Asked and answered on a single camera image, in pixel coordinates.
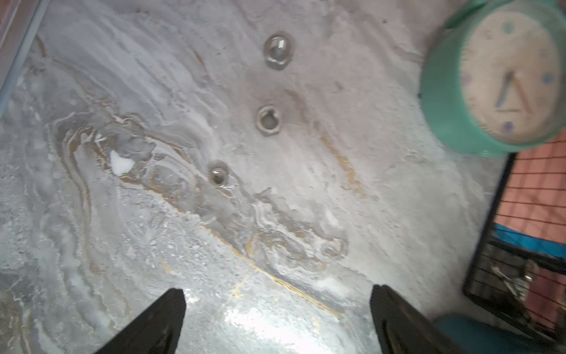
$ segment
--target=black metal grid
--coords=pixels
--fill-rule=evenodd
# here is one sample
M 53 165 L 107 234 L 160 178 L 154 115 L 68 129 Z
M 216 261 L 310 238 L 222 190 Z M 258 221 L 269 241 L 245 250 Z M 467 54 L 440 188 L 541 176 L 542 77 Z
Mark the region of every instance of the black metal grid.
M 552 252 L 544 242 L 527 249 L 515 241 L 529 235 L 566 244 L 565 137 L 566 131 L 537 149 L 509 155 L 462 288 L 477 305 L 545 343 L 565 338 L 566 259 L 549 255 Z M 513 225 L 516 232 L 505 229 L 512 243 L 495 236 L 498 223 Z M 524 308 L 529 315 L 525 316 L 491 267 L 513 278 L 527 259 L 540 270 L 529 288 Z

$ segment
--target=metal nut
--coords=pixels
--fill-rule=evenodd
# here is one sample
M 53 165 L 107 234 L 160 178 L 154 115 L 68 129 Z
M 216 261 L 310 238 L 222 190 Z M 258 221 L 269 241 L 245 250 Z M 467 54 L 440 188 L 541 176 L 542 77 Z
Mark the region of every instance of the metal nut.
M 285 32 L 271 35 L 263 45 L 267 65 L 275 70 L 283 70 L 293 56 L 293 40 Z
M 261 107 L 255 116 L 255 126 L 266 137 L 279 133 L 281 125 L 281 113 L 273 105 Z
M 209 181 L 214 187 L 224 187 L 228 183 L 228 172 L 223 167 L 213 167 L 210 170 Z

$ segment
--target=blue dot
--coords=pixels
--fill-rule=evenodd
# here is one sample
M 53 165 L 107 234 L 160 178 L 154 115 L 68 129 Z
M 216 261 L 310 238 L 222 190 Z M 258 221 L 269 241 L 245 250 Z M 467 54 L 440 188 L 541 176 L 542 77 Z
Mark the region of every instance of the blue dot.
M 542 83 L 545 85 L 551 84 L 554 81 L 554 76 L 550 72 L 546 72 L 542 75 Z
M 515 124 L 513 124 L 513 122 L 505 122 L 503 123 L 503 126 L 501 128 L 504 132 L 511 133 L 513 130 L 515 130 Z
M 513 33 L 514 29 L 515 29 L 515 26 L 513 25 L 513 22 L 505 22 L 501 25 L 501 30 L 508 35 Z

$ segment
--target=clock hand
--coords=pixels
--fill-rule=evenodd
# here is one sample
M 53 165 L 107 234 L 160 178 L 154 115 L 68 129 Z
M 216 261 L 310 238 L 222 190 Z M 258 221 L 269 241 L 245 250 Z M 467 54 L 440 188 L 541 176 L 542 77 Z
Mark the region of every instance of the clock hand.
M 523 85 L 521 84 L 521 81 L 519 80 L 519 76 L 521 76 L 520 73 L 514 73 L 513 74 L 513 82 L 515 83 L 515 86 L 517 87 L 517 91 L 519 92 L 519 97 L 521 98 L 521 101 L 523 102 L 523 106 L 525 107 L 525 111 L 529 114 L 533 114 L 533 110 L 529 104 L 529 100 L 527 99 L 527 94 L 525 93 L 525 90 L 523 89 Z
M 495 108 L 500 108 L 503 103 L 505 102 L 505 98 L 507 97 L 507 92 L 509 92 L 509 86 L 513 81 L 513 71 L 510 71 L 505 75 L 503 78 L 503 86 L 501 87 L 501 91 L 499 92 L 499 98 L 497 99 L 497 103 L 495 104 Z

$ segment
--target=clock face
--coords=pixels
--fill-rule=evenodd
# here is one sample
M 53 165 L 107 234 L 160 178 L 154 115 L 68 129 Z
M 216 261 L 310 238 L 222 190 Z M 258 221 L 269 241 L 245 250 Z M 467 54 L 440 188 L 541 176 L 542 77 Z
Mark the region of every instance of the clock face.
M 485 17 L 463 48 L 460 70 L 472 116 L 502 142 L 528 142 L 554 113 L 562 81 L 558 48 L 546 29 L 523 13 Z

